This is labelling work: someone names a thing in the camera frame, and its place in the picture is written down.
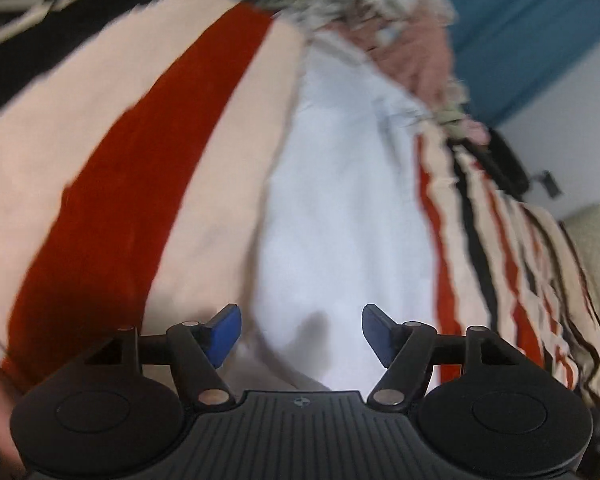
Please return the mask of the white polo shirt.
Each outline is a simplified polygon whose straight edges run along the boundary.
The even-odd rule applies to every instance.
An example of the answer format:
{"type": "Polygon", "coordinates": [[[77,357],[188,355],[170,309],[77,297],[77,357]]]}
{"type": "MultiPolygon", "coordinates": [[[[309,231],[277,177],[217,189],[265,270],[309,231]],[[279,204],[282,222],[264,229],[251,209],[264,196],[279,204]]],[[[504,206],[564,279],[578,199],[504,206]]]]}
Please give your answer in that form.
{"type": "Polygon", "coordinates": [[[436,257],[417,192],[427,117],[332,32],[306,49],[252,296],[259,348],[294,388],[372,390],[384,369],[362,333],[368,304],[434,322],[436,257]]]}

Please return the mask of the small pink clothes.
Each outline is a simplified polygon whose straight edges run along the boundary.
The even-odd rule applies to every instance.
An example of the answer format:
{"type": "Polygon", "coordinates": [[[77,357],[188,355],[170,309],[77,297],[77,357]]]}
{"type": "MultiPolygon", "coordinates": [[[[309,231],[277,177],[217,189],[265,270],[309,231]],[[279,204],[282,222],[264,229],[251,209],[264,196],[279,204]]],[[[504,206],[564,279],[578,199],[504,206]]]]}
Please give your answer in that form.
{"type": "Polygon", "coordinates": [[[461,139],[467,139],[478,146],[488,146],[491,140],[490,131],[482,122],[477,122],[470,116],[465,116],[458,124],[461,139]]]}

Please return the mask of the striped fleece blanket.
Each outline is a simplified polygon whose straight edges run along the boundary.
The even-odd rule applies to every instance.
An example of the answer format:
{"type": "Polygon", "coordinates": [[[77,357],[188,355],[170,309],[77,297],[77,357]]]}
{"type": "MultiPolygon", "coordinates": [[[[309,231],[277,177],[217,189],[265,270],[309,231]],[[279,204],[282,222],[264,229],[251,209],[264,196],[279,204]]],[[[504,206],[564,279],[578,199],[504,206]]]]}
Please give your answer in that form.
{"type": "MultiPolygon", "coordinates": [[[[259,348],[252,296],[268,180],[321,32],[353,46],[242,0],[155,0],[0,105],[0,367],[16,386],[121,326],[155,334],[238,302],[247,330],[228,381],[292,387],[259,348]]],[[[600,396],[600,315],[567,233],[501,190],[422,106],[430,325],[492,328],[600,396]]]]}

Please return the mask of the pink fluffy blanket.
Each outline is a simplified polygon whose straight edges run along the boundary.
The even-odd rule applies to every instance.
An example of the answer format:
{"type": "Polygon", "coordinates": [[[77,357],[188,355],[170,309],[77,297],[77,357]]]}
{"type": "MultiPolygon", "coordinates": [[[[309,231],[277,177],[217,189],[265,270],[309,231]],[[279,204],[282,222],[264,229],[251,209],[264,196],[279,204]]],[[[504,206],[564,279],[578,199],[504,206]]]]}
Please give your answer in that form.
{"type": "Polygon", "coordinates": [[[446,102],[454,54],[446,27],[426,9],[406,22],[371,18],[358,25],[333,21],[325,29],[362,50],[383,72],[430,110],[446,102]]]}

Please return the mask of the right blue curtain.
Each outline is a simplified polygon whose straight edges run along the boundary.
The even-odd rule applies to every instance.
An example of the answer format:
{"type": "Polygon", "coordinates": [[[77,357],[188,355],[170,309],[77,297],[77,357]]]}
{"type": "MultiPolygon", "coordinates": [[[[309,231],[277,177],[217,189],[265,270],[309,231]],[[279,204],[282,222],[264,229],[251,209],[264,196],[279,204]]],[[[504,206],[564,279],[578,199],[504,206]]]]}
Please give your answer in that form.
{"type": "Polygon", "coordinates": [[[496,126],[600,42],[600,0],[451,0],[455,73],[469,111],[496,126]]]}

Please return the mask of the cream hooded garment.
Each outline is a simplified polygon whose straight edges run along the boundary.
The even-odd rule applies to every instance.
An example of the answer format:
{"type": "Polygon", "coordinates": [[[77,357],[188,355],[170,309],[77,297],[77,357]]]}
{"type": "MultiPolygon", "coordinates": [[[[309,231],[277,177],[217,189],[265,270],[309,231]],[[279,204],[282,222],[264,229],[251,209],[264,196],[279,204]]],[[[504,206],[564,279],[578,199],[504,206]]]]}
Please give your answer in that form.
{"type": "Polygon", "coordinates": [[[345,21],[349,25],[358,25],[371,18],[404,22],[418,9],[426,9],[444,26],[453,24],[456,19],[451,0],[294,0],[286,6],[271,9],[287,11],[313,30],[333,21],[345,21]]]}

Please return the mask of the black wall socket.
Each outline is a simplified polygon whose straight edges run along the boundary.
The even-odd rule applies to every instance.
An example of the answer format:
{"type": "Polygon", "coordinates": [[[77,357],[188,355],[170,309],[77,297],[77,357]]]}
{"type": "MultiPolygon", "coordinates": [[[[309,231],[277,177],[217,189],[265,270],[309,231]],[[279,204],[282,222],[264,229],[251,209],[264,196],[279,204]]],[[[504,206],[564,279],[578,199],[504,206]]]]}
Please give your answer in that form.
{"type": "Polygon", "coordinates": [[[558,197],[562,196],[562,189],[550,171],[542,171],[539,174],[538,181],[551,200],[557,200],[558,197]]]}

